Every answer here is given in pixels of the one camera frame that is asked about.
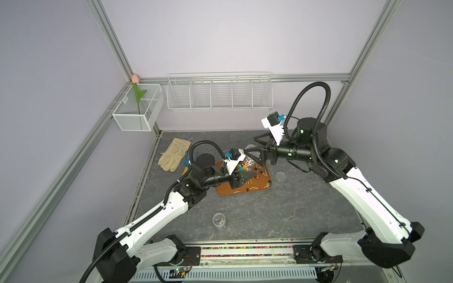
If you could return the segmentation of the clear plastic jar lid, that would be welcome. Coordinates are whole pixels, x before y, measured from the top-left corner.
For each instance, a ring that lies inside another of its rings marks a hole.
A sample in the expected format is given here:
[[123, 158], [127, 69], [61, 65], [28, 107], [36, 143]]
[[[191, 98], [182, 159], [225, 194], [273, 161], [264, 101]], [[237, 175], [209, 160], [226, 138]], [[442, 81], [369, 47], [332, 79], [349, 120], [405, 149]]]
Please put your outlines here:
[[283, 172], [277, 172], [276, 173], [276, 179], [279, 181], [279, 182], [284, 182], [286, 180], [286, 174], [283, 173]]

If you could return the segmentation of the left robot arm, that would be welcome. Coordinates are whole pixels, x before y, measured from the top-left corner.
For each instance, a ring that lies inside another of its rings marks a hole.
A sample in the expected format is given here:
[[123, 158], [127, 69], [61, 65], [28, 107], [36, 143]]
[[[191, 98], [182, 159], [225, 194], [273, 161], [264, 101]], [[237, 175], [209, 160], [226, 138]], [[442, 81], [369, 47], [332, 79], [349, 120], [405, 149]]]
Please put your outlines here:
[[132, 223], [99, 234], [92, 262], [80, 282], [86, 282], [96, 270], [105, 283], [128, 283], [141, 268], [181, 261], [185, 245], [178, 237], [171, 235], [154, 244], [148, 241], [204, 199], [209, 188], [228, 183], [236, 189], [256, 177], [251, 170], [238, 168], [252, 157], [248, 149], [223, 152], [216, 143], [201, 140], [191, 145], [188, 156], [187, 171], [170, 185], [163, 201]]

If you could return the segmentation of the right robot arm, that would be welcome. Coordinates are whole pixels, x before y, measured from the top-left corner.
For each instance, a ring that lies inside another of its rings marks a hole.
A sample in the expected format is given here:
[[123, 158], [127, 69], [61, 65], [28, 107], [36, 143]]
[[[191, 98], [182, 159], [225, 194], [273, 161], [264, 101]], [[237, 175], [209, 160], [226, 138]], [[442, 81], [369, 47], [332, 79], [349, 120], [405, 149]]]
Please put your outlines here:
[[[290, 133], [288, 123], [299, 101], [316, 87], [325, 91], [317, 117], [298, 120]], [[274, 165], [279, 159], [307, 163], [310, 171], [344, 196], [365, 221], [366, 228], [359, 232], [319, 233], [309, 249], [314, 262], [324, 263], [330, 258], [348, 256], [366, 258], [382, 268], [396, 267], [412, 258], [416, 250], [414, 244], [422, 238], [425, 228], [391, 207], [345, 151], [328, 145], [327, 127], [321, 119], [330, 99], [331, 89], [327, 83], [309, 84], [297, 95], [288, 114], [274, 112], [262, 119], [269, 140], [265, 142], [260, 136], [255, 137], [261, 146], [248, 149], [246, 154], [261, 165], [266, 162]]]

